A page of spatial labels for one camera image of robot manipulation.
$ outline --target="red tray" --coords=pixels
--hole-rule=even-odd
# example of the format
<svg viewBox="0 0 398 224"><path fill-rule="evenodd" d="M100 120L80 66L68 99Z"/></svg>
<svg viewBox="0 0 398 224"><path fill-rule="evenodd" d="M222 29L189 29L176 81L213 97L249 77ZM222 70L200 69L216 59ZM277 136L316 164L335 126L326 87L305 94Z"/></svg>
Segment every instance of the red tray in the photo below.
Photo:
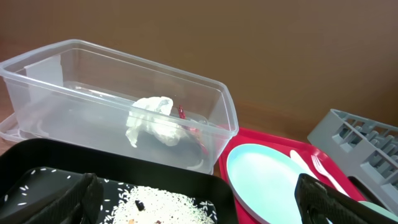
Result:
<svg viewBox="0 0 398 224"><path fill-rule="evenodd" d="M219 158L220 164L220 172L221 178L228 183L228 176L226 172L226 160L228 158L228 154L231 150L241 144L246 143L254 143L260 144L263 146L268 146L273 149L278 150L279 152L284 153L289 156L289 153L292 149L298 152L303 160L308 164L311 171L318 177L320 181L325 184L328 184L331 187L334 187L329 179L320 175L314 168L311 160L311 155L316 154L318 158L322 161L325 169L337 180L337 182L344 188L347 194L354 200L360 201L365 200L365 198L358 192L356 187L348 180L348 178L344 175L344 173L339 169L339 167L330 159L324 152L312 146L310 144L294 141L291 139L286 139L278 136L273 136L266 133L260 133L257 131L253 131L250 129L240 128L237 136L232 138L228 145L225 147L224 152L221 154ZM243 209L242 205L235 199L236 212L238 214L239 223L243 224L258 224L250 214L248 214L245 209Z"/></svg>

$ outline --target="crumpled tissue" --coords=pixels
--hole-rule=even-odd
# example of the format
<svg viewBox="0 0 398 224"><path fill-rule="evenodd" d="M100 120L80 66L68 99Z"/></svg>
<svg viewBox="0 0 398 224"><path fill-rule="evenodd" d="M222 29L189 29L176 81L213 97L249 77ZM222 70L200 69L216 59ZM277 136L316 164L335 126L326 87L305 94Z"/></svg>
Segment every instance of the crumpled tissue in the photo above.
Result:
<svg viewBox="0 0 398 224"><path fill-rule="evenodd" d="M169 116L173 108L173 100L165 96L141 98L133 103L133 107ZM134 108L129 112L126 126L129 127L126 136L133 147L137 147L137 137L140 131L154 135L167 146L177 145L180 139L187 135L180 125L169 121L167 117L155 118L151 113L137 112L134 111Z"/></svg>

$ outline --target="gray dish rack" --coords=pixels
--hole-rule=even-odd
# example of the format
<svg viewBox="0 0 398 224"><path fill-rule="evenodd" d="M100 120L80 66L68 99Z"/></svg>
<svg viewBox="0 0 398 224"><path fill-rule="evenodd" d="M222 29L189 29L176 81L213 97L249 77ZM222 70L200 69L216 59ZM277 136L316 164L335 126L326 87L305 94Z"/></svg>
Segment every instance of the gray dish rack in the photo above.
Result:
<svg viewBox="0 0 398 224"><path fill-rule="evenodd" d="M330 110L308 140L398 215L397 127Z"/></svg>

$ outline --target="pile of rice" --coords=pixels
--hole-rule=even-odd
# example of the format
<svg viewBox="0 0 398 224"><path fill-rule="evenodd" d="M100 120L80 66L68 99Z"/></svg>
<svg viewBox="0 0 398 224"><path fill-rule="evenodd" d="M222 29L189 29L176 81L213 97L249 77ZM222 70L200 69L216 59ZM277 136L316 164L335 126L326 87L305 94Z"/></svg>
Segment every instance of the pile of rice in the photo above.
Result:
<svg viewBox="0 0 398 224"><path fill-rule="evenodd" d="M192 198L182 194L151 187L133 187L130 192L124 190L119 196L119 205L113 207L104 224L214 224L203 208L198 208ZM137 200L144 204L141 211L136 205Z"/></svg>

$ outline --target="brown wall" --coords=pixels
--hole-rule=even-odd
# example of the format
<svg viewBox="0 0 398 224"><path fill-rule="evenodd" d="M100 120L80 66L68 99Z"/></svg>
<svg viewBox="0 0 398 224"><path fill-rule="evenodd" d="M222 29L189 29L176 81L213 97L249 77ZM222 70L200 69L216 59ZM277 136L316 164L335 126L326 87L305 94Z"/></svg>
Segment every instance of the brown wall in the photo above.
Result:
<svg viewBox="0 0 398 224"><path fill-rule="evenodd" d="M398 125L396 0L0 1L0 60L71 38L225 83L241 126L301 138L330 108Z"/></svg>

